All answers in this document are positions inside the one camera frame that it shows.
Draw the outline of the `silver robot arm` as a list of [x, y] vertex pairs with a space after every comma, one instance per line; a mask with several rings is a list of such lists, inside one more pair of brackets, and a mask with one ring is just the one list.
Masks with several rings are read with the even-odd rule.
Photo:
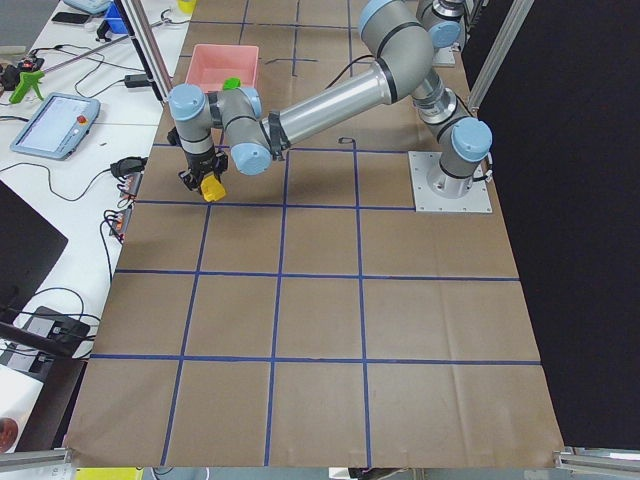
[[428, 174], [431, 189], [444, 198], [464, 196], [489, 156], [493, 135], [466, 112], [433, 66], [436, 52], [458, 41], [463, 20], [461, 1], [421, 1], [416, 11], [402, 1], [370, 1], [358, 25], [373, 56], [368, 69], [267, 117], [254, 88], [204, 92], [193, 84], [175, 86], [168, 98], [175, 127], [168, 138], [187, 160], [181, 181], [205, 200], [218, 201], [226, 194], [221, 175], [230, 161], [242, 174], [259, 175], [292, 145], [409, 97], [442, 148]]
[[463, 0], [419, 1], [416, 18], [429, 33], [436, 50], [466, 44], [469, 28], [467, 2]]

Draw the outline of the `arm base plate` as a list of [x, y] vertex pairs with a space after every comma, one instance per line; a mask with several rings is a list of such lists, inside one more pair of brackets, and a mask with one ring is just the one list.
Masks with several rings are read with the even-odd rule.
[[491, 214], [485, 180], [456, 179], [440, 165], [440, 152], [409, 151], [409, 171], [417, 213]]
[[456, 64], [454, 47], [455, 44], [436, 48], [434, 50], [433, 65], [435, 67], [453, 67]]

